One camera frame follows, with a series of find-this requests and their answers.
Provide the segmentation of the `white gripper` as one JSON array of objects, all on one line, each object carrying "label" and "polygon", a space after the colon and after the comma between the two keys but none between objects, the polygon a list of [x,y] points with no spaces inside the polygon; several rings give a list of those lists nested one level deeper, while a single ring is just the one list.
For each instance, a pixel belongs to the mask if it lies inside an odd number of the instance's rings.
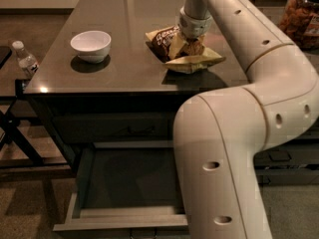
[{"label": "white gripper", "polygon": [[184,8],[181,8],[178,19],[181,33],[173,35],[168,57],[173,60],[185,54],[189,56],[201,55],[204,50],[203,35],[209,30],[211,23],[211,16],[205,19],[194,19],[185,13]]}]

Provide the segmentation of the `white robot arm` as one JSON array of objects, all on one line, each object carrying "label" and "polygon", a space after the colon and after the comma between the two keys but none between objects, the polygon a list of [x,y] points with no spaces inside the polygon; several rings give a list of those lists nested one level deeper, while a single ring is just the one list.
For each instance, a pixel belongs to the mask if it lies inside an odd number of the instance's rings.
[{"label": "white robot arm", "polygon": [[255,153],[305,132],[319,116],[318,73],[248,0],[185,0],[187,36],[214,21],[248,84],[198,94],[178,110],[174,156],[191,239],[272,239]]}]

